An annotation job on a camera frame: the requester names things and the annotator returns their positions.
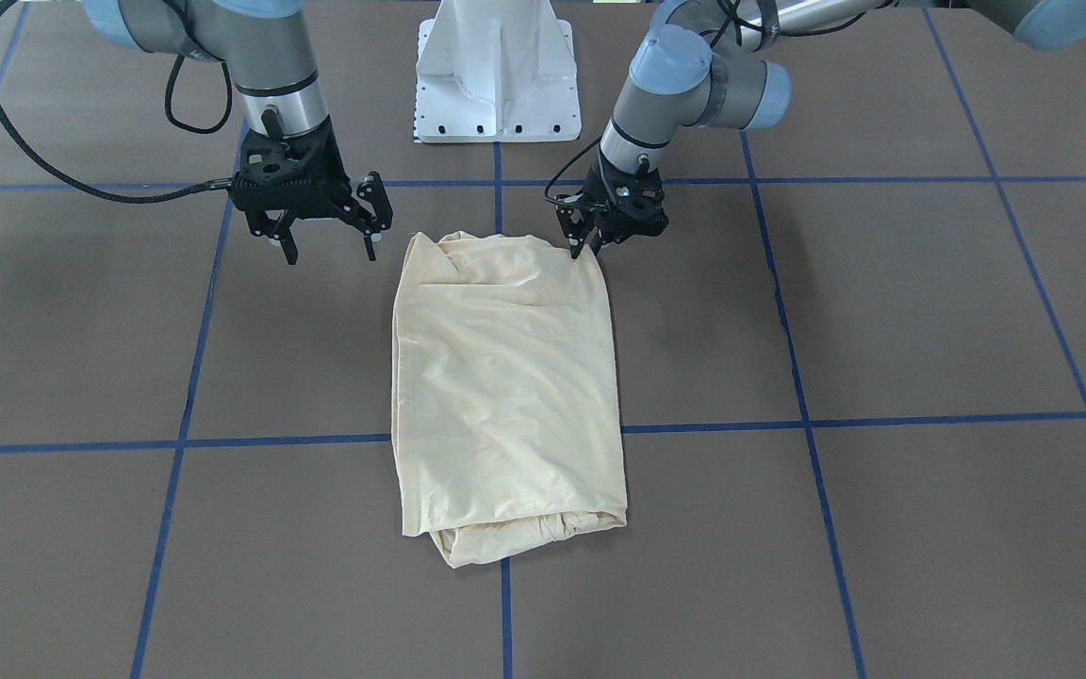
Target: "cloth fold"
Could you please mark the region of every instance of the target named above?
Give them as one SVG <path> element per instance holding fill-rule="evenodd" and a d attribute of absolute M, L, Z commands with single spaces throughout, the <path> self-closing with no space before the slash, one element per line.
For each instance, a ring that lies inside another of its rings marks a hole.
<path fill-rule="evenodd" d="M 615 342 L 592 254 L 415 235 L 393 304 L 405 536 L 450 566 L 626 525 Z"/>

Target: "white plastic base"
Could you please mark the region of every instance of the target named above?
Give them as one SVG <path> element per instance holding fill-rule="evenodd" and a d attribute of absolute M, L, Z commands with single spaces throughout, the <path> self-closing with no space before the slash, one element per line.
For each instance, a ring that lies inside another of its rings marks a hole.
<path fill-rule="evenodd" d="M 572 25 L 547 0 L 443 0 L 418 30 L 415 109 L 418 141 L 576 139 Z"/>

